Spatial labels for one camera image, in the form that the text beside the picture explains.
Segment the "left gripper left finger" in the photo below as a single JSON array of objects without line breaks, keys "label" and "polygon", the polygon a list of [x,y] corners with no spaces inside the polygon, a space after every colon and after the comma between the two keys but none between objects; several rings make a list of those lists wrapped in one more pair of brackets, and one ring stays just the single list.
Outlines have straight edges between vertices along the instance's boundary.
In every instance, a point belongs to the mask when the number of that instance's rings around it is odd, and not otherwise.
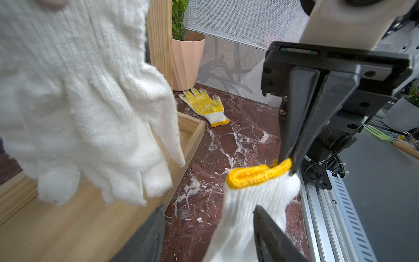
[{"label": "left gripper left finger", "polygon": [[165,216],[157,207],[110,262],[160,262],[163,251]]}]

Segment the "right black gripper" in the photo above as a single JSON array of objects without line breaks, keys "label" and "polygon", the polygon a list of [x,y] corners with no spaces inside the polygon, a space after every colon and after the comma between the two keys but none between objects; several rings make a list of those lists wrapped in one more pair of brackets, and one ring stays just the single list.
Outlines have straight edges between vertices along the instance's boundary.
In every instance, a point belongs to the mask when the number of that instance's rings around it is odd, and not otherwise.
[{"label": "right black gripper", "polygon": [[279,160],[290,158],[297,173],[315,138],[355,134],[412,71],[405,54],[272,42],[261,90],[283,99]]}]

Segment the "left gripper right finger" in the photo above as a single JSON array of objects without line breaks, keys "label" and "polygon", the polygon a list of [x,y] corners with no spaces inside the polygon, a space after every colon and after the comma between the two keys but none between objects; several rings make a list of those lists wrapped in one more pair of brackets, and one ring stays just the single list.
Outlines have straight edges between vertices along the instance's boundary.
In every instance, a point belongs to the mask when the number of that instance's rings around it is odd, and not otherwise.
[{"label": "left gripper right finger", "polygon": [[253,212],[254,240],[259,262],[306,262],[267,211],[257,205]]}]

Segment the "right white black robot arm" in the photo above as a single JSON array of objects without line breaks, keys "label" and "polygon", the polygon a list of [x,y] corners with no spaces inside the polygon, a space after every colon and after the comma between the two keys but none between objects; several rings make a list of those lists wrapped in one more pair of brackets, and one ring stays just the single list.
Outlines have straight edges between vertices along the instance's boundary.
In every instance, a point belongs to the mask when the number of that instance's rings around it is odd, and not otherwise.
[{"label": "right white black robot arm", "polygon": [[413,73],[407,47],[390,53],[272,42],[261,90],[283,99],[279,160],[290,159],[291,173],[324,185],[337,155]]}]

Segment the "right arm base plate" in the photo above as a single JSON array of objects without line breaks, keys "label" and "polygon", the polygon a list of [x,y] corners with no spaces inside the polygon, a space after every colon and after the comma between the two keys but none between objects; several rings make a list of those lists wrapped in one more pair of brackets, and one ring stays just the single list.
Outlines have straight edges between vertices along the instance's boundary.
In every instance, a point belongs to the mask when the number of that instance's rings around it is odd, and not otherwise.
[{"label": "right arm base plate", "polygon": [[332,189],[324,162],[309,162],[304,159],[301,164],[301,172],[305,184],[312,185],[321,190],[330,191]]}]

